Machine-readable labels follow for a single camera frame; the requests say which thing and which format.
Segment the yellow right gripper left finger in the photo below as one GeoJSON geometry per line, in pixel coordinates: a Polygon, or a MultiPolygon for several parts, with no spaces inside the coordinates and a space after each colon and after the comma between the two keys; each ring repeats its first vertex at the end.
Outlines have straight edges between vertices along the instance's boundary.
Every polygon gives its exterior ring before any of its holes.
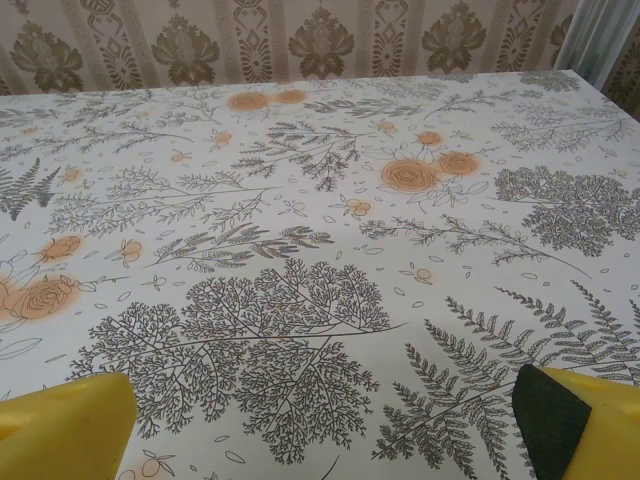
{"type": "Polygon", "coordinates": [[[1,403],[3,479],[114,479],[137,415],[122,373],[93,375],[1,403]]]}

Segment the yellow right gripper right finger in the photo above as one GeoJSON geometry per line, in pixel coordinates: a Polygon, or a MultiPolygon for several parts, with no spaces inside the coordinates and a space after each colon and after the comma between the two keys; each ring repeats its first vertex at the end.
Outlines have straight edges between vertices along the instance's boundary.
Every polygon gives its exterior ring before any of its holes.
{"type": "Polygon", "coordinates": [[[639,477],[639,389],[525,365],[512,408],[538,479],[639,477]]]}

